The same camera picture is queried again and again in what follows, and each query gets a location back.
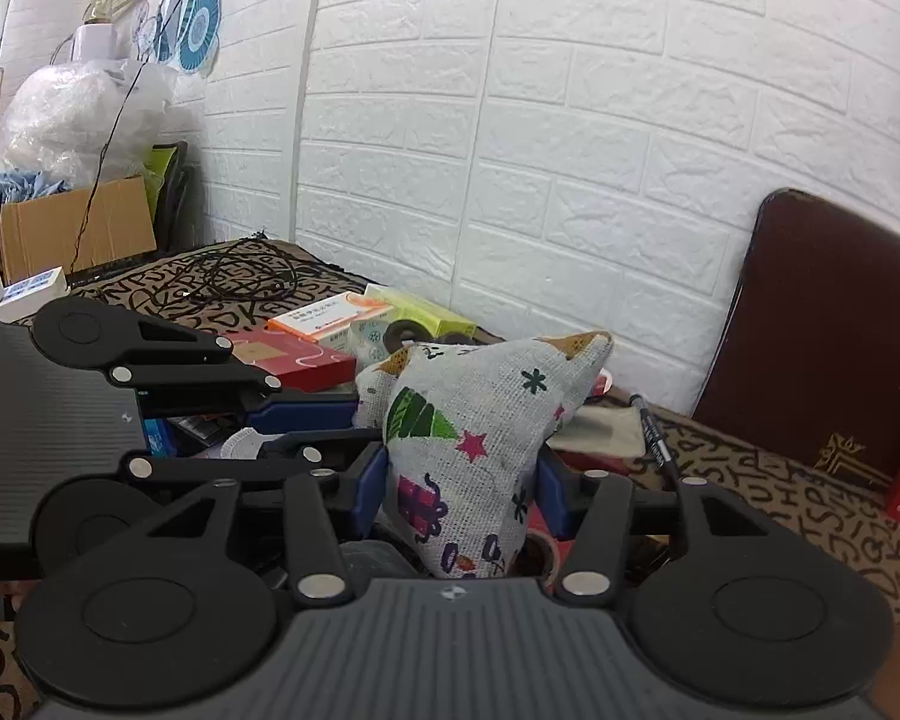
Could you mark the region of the blue round wall fan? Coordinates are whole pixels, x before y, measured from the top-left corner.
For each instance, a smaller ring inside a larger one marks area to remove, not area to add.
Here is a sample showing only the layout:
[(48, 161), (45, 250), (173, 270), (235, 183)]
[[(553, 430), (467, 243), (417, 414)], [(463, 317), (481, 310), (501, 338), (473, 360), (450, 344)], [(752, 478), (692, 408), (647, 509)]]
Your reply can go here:
[(183, 73), (198, 73), (217, 46), (222, 0), (187, 0), (176, 38), (176, 61)]

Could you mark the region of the red flat box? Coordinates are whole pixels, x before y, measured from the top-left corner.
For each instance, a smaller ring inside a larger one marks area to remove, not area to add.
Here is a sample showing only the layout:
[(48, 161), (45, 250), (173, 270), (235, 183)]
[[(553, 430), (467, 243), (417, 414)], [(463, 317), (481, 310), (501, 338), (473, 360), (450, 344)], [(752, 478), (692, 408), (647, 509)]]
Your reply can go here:
[(323, 392), (347, 385), (356, 377), (356, 360), (343, 351), (279, 332), (245, 330), (227, 333), (233, 355), (277, 377), (284, 387)]

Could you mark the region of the dark brown wooden board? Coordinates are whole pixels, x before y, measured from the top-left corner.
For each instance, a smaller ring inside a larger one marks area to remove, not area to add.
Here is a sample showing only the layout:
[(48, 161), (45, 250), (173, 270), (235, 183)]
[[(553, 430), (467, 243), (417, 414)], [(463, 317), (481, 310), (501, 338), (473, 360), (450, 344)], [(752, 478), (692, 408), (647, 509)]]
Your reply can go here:
[(761, 203), (696, 421), (862, 488), (900, 470), (900, 235), (786, 188)]

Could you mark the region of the orange white medicine box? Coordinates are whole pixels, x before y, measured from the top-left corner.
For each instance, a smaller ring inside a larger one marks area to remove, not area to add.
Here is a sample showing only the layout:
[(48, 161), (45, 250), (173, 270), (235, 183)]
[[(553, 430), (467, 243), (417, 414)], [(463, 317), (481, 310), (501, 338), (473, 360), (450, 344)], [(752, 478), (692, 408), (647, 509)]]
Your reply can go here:
[(271, 317), (266, 321), (266, 328), (273, 332), (289, 333), (310, 343), (329, 343), (346, 333), (352, 322), (376, 319), (390, 310), (388, 302), (344, 291)]

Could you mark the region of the white potted plant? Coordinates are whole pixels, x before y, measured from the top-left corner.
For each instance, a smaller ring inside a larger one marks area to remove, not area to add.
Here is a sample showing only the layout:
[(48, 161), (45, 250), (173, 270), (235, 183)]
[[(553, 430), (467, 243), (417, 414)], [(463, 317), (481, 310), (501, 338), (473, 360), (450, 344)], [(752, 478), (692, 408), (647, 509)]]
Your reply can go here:
[(92, 62), (115, 57), (115, 13), (125, 0), (89, 0), (82, 23), (73, 34), (71, 60)]

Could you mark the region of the clear plastic bag bundle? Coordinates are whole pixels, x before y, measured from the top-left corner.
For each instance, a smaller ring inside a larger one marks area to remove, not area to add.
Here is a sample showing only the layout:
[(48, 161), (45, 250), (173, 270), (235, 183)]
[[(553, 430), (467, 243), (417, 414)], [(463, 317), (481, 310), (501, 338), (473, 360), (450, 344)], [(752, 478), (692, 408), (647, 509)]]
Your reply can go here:
[(1, 115), (0, 172), (41, 172), (74, 188), (139, 176), (175, 80), (175, 70), (136, 60), (39, 68)]

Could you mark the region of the yellow green toy car box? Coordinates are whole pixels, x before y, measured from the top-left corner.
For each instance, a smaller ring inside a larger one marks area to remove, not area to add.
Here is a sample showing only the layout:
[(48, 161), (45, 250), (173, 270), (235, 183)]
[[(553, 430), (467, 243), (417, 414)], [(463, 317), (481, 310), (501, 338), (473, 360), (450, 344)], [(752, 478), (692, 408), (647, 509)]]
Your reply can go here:
[(383, 346), (390, 353), (406, 343), (455, 344), (475, 338), (475, 322), (416, 294), (368, 284), (364, 296), (391, 307), (382, 335)]

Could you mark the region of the white power strip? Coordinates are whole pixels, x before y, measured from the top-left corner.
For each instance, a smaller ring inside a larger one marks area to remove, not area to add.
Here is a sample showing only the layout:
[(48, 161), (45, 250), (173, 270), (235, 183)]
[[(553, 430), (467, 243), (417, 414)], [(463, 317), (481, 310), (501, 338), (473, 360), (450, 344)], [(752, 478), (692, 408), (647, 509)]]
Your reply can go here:
[(0, 322), (20, 322), (34, 316), (44, 305), (69, 294), (61, 266), (6, 286), (0, 296)]

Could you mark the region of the cardboard box left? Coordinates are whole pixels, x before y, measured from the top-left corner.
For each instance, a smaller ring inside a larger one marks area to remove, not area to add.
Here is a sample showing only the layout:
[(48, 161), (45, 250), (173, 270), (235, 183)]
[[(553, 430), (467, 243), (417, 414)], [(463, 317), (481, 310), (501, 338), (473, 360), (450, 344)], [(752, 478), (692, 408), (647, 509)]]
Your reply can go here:
[(109, 265), (155, 250), (144, 181), (128, 177), (97, 187), (5, 203), (0, 218), (0, 266), (17, 283), (61, 266), (66, 273)]

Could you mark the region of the christmas print fabric pouch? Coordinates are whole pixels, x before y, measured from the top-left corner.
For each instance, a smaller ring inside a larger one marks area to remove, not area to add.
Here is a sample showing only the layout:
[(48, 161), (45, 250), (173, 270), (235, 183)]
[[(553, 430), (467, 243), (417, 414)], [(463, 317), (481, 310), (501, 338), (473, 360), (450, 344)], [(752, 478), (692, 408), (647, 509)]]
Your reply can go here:
[(364, 369), (352, 424), (382, 434), (382, 515), (440, 578), (498, 578), (525, 543), (544, 442), (613, 349), (603, 330), (478, 346), (418, 343)]

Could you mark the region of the black marker pen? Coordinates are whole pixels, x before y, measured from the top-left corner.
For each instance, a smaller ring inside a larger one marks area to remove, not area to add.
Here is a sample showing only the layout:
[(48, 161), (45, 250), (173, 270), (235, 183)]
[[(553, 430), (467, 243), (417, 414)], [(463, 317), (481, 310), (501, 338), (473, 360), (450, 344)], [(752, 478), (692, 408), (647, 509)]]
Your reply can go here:
[(660, 475), (662, 475), (665, 480), (665, 488), (676, 488), (681, 479), (679, 466), (678, 463), (673, 460), (673, 455), (671, 455), (670, 447), (668, 447), (667, 439), (665, 439), (665, 434), (663, 434), (662, 427), (660, 427), (660, 424), (656, 421), (656, 417), (653, 416), (649, 404), (642, 395), (633, 394), (632, 397), (629, 398), (629, 405), (634, 408), (637, 416), (639, 416), (640, 429), (642, 429), (642, 434), (644, 434), (645, 447), (649, 450), (649, 454), (653, 457), (653, 460), (655, 460), (656, 466), (658, 466)]

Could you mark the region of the letter print brown cloth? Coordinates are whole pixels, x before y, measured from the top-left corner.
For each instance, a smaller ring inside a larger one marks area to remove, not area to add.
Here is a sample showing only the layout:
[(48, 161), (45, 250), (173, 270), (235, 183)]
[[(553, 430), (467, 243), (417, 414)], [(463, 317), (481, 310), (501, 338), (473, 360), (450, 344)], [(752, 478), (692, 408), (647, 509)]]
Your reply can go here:
[[(367, 280), (318, 260), (298, 245), (263, 238), (206, 245), (185, 254), (105, 266), (76, 280), (76, 291), (144, 316), (222, 333), (260, 327), (268, 309), (292, 309)], [(674, 460), (739, 494), (883, 592), (900, 621), (900, 523), (881, 494), (725, 436), (673, 411), (653, 410)], [(14, 626), (0, 622), (0, 718), (25, 718), (37, 693), (14, 658)]]

